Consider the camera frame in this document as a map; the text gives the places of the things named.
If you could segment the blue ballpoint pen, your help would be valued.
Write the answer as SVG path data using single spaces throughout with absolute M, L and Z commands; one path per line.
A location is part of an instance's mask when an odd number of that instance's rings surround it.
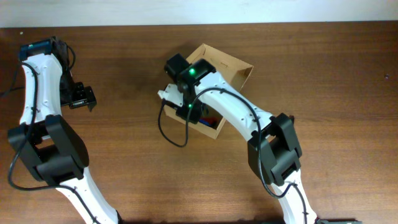
M 205 120 L 205 119 L 200 119 L 199 122 L 201 124 L 204 124 L 205 126 L 212 127 L 212 124 L 209 121 Z

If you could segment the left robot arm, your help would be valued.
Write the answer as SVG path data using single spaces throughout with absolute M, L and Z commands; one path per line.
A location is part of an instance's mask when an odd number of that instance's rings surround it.
M 73 80 L 74 55 L 56 36 L 20 47 L 25 103 L 18 127 L 7 133 L 16 152 L 7 181 L 21 191 L 61 192 L 85 223 L 122 223 L 90 174 L 85 143 L 62 116 L 63 106 L 96 106 L 92 87 Z

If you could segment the brown cardboard box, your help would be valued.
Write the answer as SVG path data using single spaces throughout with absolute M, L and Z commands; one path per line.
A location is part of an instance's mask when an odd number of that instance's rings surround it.
M 182 54 L 175 54 L 166 61 L 164 70 L 172 79 L 171 84 L 176 84 L 183 93 L 183 104 L 204 103 L 208 108 L 208 115 L 205 117 L 217 117 L 220 122 L 216 129 L 200 122 L 193 124 L 189 122 L 191 111 L 184 120 L 175 114 L 176 105 L 165 100 L 163 111 L 168 117 L 216 139 L 226 117 L 232 117 L 230 109 L 234 108 L 233 103 L 241 104 L 226 93 L 230 91 L 237 95 L 252 69 L 251 64 L 206 44 L 201 44 L 187 58 Z

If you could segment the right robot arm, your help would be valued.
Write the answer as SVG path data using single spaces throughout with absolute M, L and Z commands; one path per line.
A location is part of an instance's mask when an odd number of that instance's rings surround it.
M 282 207 L 285 223 L 316 223 L 301 181 L 302 148 L 294 117 L 264 111 L 235 90 L 205 59 L 187 62 L 176 54 L 166 61 L 172 83 L 158 92 L 163 105 L 176 109 L 186 124 L 197 124 L 204 107 L 217 111 L 248 144 L 248 163 L 266 192 Z

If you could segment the orange utility knife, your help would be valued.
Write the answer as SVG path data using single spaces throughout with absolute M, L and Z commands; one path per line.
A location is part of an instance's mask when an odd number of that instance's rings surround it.
M 206 121 L 207 125 L 213 129 L 216 129 L 220 122 L 220 120 L 217 117 L 206 117 L 204 118 L 204 120 Z

